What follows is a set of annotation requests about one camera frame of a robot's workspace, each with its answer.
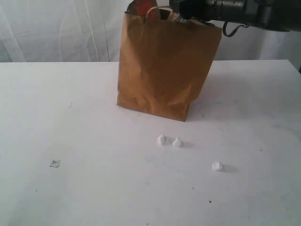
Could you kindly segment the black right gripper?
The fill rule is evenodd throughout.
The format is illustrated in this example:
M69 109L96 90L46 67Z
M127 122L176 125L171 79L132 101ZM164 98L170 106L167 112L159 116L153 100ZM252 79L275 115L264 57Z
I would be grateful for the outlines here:
M169 6L184 19L204 19L205 0L170 0Z

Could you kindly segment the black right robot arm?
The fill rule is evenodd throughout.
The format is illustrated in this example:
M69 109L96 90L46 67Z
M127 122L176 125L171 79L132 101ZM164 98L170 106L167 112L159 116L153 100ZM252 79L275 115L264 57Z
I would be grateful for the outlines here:
M169 6L184 19L246 24L279 32L301 30L299 0L171 0Z

